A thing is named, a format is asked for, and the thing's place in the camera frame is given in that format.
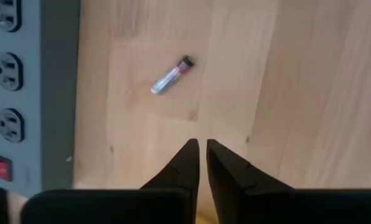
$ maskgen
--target outlet socket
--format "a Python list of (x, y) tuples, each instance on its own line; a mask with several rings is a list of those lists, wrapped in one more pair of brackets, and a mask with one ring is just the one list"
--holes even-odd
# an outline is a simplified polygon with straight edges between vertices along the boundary
[(18, 111), (5, 109), (0, 112), (0, 134), (10, 142), (24, 140), (24, 120)]
[(22, 87), (22, 63), (12, 53), (0, 56), (0, 85), (9, 91), (17, 91)]
[(21, 27), (21, 0), (0, 0), (0, 28), (15, 32)]

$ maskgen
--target power strip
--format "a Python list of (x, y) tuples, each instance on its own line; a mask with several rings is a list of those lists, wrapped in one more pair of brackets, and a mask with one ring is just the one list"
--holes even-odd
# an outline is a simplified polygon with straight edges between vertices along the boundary
[(0, 0), (0, 187), (72, 186), (80, 1)]

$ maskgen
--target battery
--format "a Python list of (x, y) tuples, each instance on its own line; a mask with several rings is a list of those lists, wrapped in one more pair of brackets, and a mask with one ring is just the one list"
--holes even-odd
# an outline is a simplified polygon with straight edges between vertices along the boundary
[(195, 63), (188, 55), (181, 58), (179, 63), (172, 68), (168, 73), (163, 75), (155, 84), (151, 87), (151, 92), (155, 95), (160, 95), (165, 92), (171, 85), (175, 84), (181, 76), (186, 74)]

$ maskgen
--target gray power strip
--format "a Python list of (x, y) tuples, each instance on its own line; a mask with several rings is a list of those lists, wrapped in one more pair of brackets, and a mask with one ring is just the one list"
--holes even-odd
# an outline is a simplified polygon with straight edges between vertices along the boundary
[(0, 187), (72, 186), (80, 1), (0, 0)]

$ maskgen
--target wood grain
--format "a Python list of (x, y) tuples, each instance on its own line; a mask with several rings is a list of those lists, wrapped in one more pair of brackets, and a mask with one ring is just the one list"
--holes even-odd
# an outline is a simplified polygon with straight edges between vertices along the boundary
[(294, 187), (371, 187), (371, 0), (82, 3), (76, 188), (138, 188), (189, 138), (205, 222), (208, 138)]

